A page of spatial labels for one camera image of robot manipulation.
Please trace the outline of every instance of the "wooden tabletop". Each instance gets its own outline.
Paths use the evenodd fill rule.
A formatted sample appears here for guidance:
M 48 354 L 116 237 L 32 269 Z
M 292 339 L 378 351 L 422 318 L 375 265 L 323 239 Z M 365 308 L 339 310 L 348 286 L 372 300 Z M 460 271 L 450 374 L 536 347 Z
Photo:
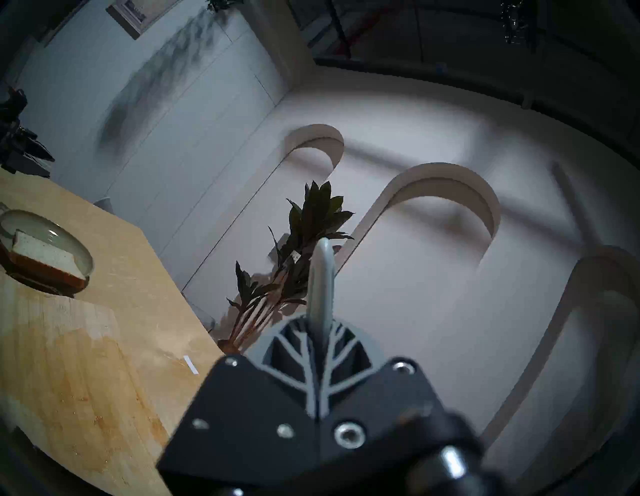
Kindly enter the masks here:
M 59 224 L 89 249 L 95 261 L 89 286 L 76 294 L 75 302 L 63 296 L 44 296 L 23 285 L 18 287 L 3 275 L 5 294 L 12 292 L 18 295 L 12 299 L 11 307 L 4 309 L 5 313 L 13 314 L 13 320 L 2 317 L 3 335 L 14 333 L 20 337 L 11 341 L 13 349 L 10 353 L 7 352 L 8 341 L 0 341 L 0 352 L 5 356 L 18 357 L 23 353 L 27 357 L 26 361 L 17 360 L 13 368 L 0 367 L 3 416 L 8 422 L 25 426 L 22 430 L 31 441 L 56 461 L 109 493 L 167 494 L 153 465 L 207 372 L 222 355 L 221 351 L 191 311 L 138 227 L 89 204 L 50 180 L 21 173 L 12 175 L 0 170 L 0 202 L 10 209 L 31 211 Z M 79 392 L 74 394 L 73 388 L 69 390 L 62 383 L 68 377 L 64 374 L 58 377 L 52 363 L 47 363 L 49 372 L 42 374 L 35 374 L 29 369 L 31 365 L 25 365 L 40 363 L 31 357 L 36 353 L 31 343 L 40 341 L 24 338 L 27 336 L 24 326 L 20 328 L 18 325 L 19 314 L 24 313 L 28 305 L 31 305 L 31 313 L 33 305 L 46 307 L 47 312 L 64 310 L 70 305 L 71 314 L 77 314 L 83 326 L 70 329 L 76 334 L 95 325 L 96 318 L 102 322 L 99 329 L 105 329 L 104 332 L 89 332 L 89 341 L 83 337 L 84 334 L 78 335 L 72 344 L 64 345 L 71 346 L 73 352 L 67 349 L 63 353 L 61 342 L 42 338 L 42 349 L 48 351 L 40 358 L 41 362 L 49 360 L 50 354 L 62 356 L 61 360 L 64 356 L 66 360 L 78 360 L 74 370 L 79 371 L 85 383 L 82 387 L 101 396 L 103 403 L 108 403 L 93 409 L 96 412 L 100 410 L 98 413 L 111 412 L 115 419 L 113 425 L 101 425 L 104 423 L 101 415 L 96 415 L 95 419 L 91 417 L 91 426 L 85 424 L 86 419 L 77 420 L 74 416 L 78 414 L 72 412 L 74 409 L 67 411 L 61 403 L 53 402 L 47 408 L 29 407 L 26 398 L 36 393 L 42 397 L 43 392 L 52 392 L 60 397 L 67 394 L 67 401 L 84 410 L 91 406 L 85 404 L 91 403 L 93 398 Z M 33 332 L 32 327 L 38 324 L 33 316 L 30 319 L 28 328 Z M 66 321 L 66 325 L 74 327 L 80 324 L 71 319 Z M 63 332 L 61 326 L 57 332 Z M 113 341 L 119 351 L 116 352 L 112 344 L 105 344 L 107 341 L 104 339 Z M 190 357 L 199 375 L 191 371 L 184 355 Z M 100 357 L 104 356 L 111 357 L 111 361 L 100 362 Z M 97 369 L 99 362 L 102 369 Z M 113 390 L 119 381 L 122 382 L 118 386 L 123 389 L 122 395 Z M 22 386 L 9 386 L 16 382 Z M 135 391 L 132 397 L 124 391 L 129 389 Z M 57 416 L 50 415 L 52 409 L 57 409 Z M 90 442 L 96 435 L 94 429 L 101 429 L 102 445 Z M 53 446 L 53 440 L 60 437 L 62 431 L 72 439 L 61 449 Z M 126 452 L 117 454 L 119 449 Z M 90 463 L 105 453 L 107 458 L 113 455 L 113 459 Z

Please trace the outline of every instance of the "toast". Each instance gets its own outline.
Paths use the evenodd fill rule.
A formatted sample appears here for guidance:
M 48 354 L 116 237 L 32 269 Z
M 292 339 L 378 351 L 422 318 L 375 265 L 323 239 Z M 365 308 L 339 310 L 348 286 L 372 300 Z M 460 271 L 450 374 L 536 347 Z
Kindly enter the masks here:
M 83 289 L 86 280 L 73 254 L 16 229 L 9 258 L 18 267 L 50 282 Z

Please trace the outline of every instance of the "screw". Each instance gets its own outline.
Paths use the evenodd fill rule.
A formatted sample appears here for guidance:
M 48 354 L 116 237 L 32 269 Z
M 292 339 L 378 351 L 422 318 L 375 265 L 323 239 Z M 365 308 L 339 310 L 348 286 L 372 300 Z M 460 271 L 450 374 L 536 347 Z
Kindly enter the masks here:
M 193 419 L 191 421 L 191 425 L 194 429 L 197 429 L 199 431 L 206 431 L 207 429 L 209 429 L 209 424 L 207 423 L 207 421 L 202 419 Z
M 291 427 L 289 424 L 280 424 L 276 432 L 278 433 L 278 436 L 280 436 L 283 439 L 291 439 L 293 436 L 296 435 L 296 432 L 293 430 L 293 427 Z
M 364 444 L 367 438 L 364 429 L 354 422 L 343 422 L 333 431 L 333 438 L 339 446 L 346 449 L 356 449 Z
M 415 374 L 415 367 L 409 362 L 396 362 L 391 368 L 401 374 Z

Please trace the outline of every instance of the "white wall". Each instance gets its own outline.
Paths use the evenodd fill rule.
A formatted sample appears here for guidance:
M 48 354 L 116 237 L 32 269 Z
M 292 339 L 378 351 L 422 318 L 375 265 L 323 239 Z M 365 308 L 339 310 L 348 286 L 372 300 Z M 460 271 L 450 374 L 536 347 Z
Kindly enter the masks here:
M 109 195 L 161 253 L 288 90 L 243 16 L 183 0 L 138 40 L 91 0 L 17 85 L 23 122 L 56 158 L 52 179 Z
M 335 280 L 335 314 L 366 329 L 387 357 L 413 356 L 428 342 L 425 320 L 456 305 L 491 243 L 467 207 L 418 196 L 447 187 L 431 181 L 439 183 L 431 191 L 418 183 L 396 195 Z

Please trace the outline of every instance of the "arched wall opening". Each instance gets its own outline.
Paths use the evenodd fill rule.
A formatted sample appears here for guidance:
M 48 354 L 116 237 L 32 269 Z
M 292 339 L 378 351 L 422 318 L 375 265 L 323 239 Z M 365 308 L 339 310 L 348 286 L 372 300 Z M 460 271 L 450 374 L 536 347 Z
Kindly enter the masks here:
M 238 261 L 254 280 L 269 282 L 275 266 L 273 240 L 289 231 L 287 198 L 302 205 L 305 184 L 322 184 L 344 152 L 335 128 L 314 124 L 296 129 L 280 145 L 284 158 L 245 203 L 231 226 L 198 268 L 184 289 L 185 297 L 215 319 L 215 337 L 226 338 L 236 318 L 227 298 L 237 296 L 234 265 Z
M 593 454 L 630 407 L 640 372 L 639 276 L 640 264 L 615 247 L 578 261 L 540 344 L 485 428 L 487 463 L 525 493 Z
M 493 190 L 469 169 L 406 170 L 338 252 L 334 315 L 365 330 L 387 358 L 413 356 L 455 305 L 499 221 Z

